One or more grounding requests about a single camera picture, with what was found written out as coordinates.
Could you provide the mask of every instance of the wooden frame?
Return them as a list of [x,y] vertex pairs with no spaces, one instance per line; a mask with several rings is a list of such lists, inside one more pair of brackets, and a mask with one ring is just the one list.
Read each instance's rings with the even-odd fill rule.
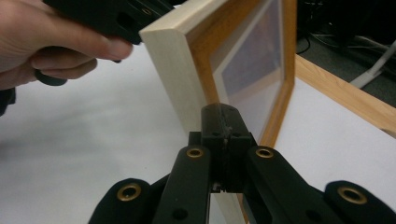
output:
[[268,2],[282,3],[283,80],[259,137],[275,144],[294,84],[295,1],[189,0],[141,31],[170,100],[187,132],[200,129],[200,110],[219,102],[210,57],[249,13]]
[[295,74],[303,82],[396,138],[395,107],[378,100],[300,56],[296,57]]

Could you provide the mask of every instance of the white table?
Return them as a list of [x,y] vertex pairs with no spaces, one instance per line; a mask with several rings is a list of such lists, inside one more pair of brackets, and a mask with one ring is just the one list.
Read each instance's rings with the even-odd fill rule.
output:
[[[65,86],[17,94],[0,118],[2,224],[86,223],[113,184],[155,182],[187,145],[144,45]],[[276,148],[314,187],[350,180],[396,208],[396,140],[299,79]],[[224,223],[212,208],[210,223]]]

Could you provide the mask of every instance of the white cable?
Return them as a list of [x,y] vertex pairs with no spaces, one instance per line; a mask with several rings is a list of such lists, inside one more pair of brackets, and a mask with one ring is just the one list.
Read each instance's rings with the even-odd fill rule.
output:
[[381,56],[381,58],[376,61],[372,68],[368,71],[364,72],[360,76],[353,79],[350,84],[354,85],[355,87],[361,89],[367,83],[372,81],[374,78],[378,77],[382,71],[382,67],[384,64],[389,60],[390,57],[396,52],[396,40],[390,45],[389,49]]

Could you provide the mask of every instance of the metal rivet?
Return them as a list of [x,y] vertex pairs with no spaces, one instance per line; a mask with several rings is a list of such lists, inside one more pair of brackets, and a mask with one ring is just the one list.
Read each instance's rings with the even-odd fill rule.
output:
[[127,184],[119,189],[119,191],[117,192],[117,198],[120,201],[129,202],[129,201],[137,198],[141,192],[142,192],[142,189],[140,188],[139,185],[137,185],[135,183]]
[[266,148],[259,148],[256,150],[256,155],[261,158],[269,159],[274,157],[274,152]]
[[367,203],[367,198],[360,191],[350,187],[340,187],[337,190],[338,194],[346,201],[355,204]]
[[190,158],[200,158],[204,155],[204,152],[200,148],[191,148],[187,150],[187,156]]

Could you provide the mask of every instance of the black tool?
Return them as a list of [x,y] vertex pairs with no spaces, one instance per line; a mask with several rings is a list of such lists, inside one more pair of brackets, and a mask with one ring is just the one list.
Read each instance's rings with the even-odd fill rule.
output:
[[[185,0],[44,0],[66,17],[81,22],[103,35],[120,36],[140,44],[139,31]],[[35,77],[51,86],[66,80],[35,72]]]
[[210,193],[243,193],[254,224],[396,223],[396,214],[366,189],[335,181],[309,186],[276,150],[260,147],[229,105],[202,110],[202,130],[190,133],[170,175],[153,185],[126,179],[114,185],[90,224],[204,224]]

